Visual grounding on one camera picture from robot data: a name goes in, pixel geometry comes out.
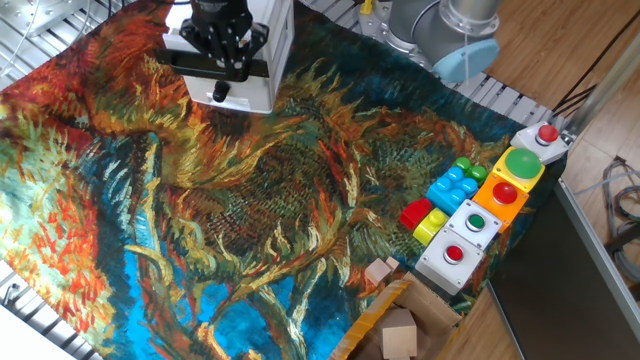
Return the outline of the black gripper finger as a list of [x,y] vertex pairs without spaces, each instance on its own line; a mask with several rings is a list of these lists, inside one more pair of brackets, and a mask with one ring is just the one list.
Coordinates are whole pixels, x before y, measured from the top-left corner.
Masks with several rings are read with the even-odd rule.
[[193,18],[182,22],[180,35],[198,52],[212,59],[219,66],[227,65],[227,55],[215,29],[204,20]]
[[227,65],[231,68],[244,68],[266,45],[270,29],[257,22],[233,21],[227,26],[229,44],[227,47]]

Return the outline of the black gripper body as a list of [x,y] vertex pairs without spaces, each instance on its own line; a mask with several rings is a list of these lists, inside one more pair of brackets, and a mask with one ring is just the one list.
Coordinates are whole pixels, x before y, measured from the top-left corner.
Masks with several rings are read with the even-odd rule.
[[231,22],[250,23],[246,0],[191,0],[192,22],[199,27],[224,25]]

